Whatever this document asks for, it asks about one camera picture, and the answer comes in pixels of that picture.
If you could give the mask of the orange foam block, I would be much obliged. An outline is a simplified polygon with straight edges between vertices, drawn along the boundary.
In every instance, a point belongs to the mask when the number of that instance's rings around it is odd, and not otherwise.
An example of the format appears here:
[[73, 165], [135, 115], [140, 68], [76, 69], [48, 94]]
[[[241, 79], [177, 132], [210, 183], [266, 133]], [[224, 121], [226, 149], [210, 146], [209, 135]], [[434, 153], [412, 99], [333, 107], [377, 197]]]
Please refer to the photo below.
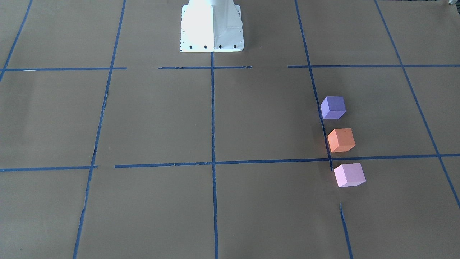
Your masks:
[[351, 128], [336, 128], [327, 135], [330, 152], [350, 151], [356, 146]]

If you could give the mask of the purple foam block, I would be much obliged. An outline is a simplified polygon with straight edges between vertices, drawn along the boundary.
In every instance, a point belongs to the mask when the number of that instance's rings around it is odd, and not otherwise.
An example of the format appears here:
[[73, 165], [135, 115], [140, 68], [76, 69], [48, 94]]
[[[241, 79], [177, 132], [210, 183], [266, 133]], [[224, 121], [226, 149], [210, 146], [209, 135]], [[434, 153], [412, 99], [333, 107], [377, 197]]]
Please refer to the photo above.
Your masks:
[[323, 119], [340, 119], [346, 113], [345, 100], [342, 96], [327, 96], [320, 104]]

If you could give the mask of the pink foam block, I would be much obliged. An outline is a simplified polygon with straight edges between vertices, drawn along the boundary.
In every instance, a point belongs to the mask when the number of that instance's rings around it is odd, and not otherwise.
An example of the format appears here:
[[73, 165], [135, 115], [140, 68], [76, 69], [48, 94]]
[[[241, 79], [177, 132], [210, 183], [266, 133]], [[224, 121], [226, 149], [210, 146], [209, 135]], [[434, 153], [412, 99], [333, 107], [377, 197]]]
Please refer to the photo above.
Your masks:
[[338, 187], [358, 186], [366, 182], [361, 163], [341, 164], [333, 172]]

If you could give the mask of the white pedestal column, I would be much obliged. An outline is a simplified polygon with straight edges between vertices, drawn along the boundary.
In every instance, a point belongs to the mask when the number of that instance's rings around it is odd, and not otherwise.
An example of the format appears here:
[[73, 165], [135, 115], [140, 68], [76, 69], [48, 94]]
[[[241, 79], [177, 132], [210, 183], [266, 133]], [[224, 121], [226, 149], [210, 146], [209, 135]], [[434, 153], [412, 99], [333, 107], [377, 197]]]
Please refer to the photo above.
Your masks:
[[182, 53], [244, 50], [242, 12], [233, 0], [190, 0], [181, 14]]

